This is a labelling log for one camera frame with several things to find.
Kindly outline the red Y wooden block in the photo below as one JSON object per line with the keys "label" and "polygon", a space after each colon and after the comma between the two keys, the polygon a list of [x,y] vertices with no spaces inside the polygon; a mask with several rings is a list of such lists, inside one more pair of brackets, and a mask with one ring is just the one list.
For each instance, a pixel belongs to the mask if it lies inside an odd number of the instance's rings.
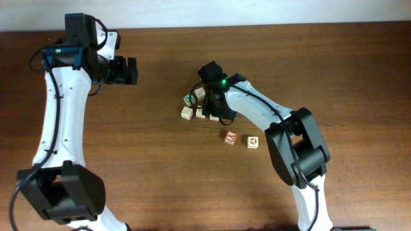
{"label": "red Y wooden block", "polygon": [[213,115],[210,115],[210,116],[209,116],[209,119],[212,120],[212,121],[219,121],[219,120],[220,120],[219,117],[215,117],[215,116],[213,116]]}
{"label": "red Y wooden block", "polygon": [[224,141],[228,144],[234,144],[237,138],[237,133],[232,132],[232,131],[228,131],[225,135],[225,139]]}

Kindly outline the soccer ball wooden block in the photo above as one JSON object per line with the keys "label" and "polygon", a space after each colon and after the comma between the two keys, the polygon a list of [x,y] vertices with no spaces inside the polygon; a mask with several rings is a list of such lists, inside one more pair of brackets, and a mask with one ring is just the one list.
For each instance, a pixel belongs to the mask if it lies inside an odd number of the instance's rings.
{"label": "soccer ball wooden block", "polygon": [[256,149],[259,146],[258,137],[247,137],[247,147],[250,149]]}

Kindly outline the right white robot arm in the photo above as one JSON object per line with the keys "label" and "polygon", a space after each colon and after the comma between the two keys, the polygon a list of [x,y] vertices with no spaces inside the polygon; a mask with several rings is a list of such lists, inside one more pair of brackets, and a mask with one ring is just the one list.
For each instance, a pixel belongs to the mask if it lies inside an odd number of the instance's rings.
{"label": "right white robot arm", "polygon": [[313,114],[275,103],[239,74],[201,74],[200,79],[204,114],[233,120],[240,113],[265,133],[274,170],[292,188],[299,230],[331,230],[324,195],[330,154]]}

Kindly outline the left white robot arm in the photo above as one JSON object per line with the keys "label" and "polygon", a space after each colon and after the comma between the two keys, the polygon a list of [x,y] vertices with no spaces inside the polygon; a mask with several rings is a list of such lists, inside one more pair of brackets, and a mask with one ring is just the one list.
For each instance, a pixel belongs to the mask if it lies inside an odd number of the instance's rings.
{"label": "left white robot arm", "polygon": [[85,165],[83,126],[93,83],[135,85],[135,58],[106,55],[108,46],[61,42],[43,47],[47,87],[40,144],[30,169],[17,173],[22,193],[43,220],[73,230],[130,230],[106,205],[103,180]]}

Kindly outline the wooden block with drawing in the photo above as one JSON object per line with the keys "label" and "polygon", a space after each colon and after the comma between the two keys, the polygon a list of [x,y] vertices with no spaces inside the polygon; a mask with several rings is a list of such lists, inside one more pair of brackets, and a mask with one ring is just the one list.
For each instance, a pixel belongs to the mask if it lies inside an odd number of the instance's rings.
{"label": "wooden block with drawing", "polygon": [[198,101],[204,100],[206,92],[203,87],[194,90],[195,96]]}

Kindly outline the wooden block centre drawing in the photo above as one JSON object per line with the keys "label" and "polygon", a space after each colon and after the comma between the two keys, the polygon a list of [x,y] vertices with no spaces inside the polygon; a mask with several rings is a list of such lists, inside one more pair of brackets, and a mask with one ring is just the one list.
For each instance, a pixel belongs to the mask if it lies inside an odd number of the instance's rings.
{"label": "wooden block centre drawing", "polygon": [[201,108],[197,108],[197,109],[196,109],[196,116],[199,117],[199,118],[203,118],[203,119],[206,118],[205,115],[202,113],[202,109],[201,109]]}

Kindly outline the green N wooden block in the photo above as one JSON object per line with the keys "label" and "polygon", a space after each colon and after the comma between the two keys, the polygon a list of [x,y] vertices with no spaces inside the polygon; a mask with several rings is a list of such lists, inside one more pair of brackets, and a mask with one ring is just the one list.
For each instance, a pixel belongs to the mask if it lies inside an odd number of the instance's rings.
{"label": "green N wooden block", "polygon": [[183,99],[187,107],[191,107],[197,101],[196,97],[193,94],[186,94]]}

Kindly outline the wooden block lower left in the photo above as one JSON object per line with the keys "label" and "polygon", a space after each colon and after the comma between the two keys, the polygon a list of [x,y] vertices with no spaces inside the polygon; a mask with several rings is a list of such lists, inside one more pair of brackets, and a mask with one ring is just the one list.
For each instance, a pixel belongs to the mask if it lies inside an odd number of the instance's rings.
{"label": "wooden block lower left", "polygon": [[190,120],[193,117],[193,109],[189,107],[183,107],[180,115],[182,118]]}

